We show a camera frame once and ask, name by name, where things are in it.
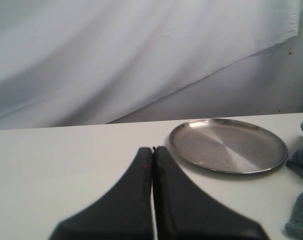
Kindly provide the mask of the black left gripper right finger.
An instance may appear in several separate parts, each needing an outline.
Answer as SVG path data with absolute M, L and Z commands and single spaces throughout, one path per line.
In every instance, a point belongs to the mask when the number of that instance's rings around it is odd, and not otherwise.
M 153 201 L 158 239 L 268 239 L 259 223 L 201 190 L 165 146 L 153 150 Z

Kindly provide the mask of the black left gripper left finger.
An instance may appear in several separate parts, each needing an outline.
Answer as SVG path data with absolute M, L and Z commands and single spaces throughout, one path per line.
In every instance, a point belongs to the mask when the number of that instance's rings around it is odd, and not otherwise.
M 52 240 L 152 240 L 153 152 L 138 149 L 119 181 L 86 209 L 61 221 Z

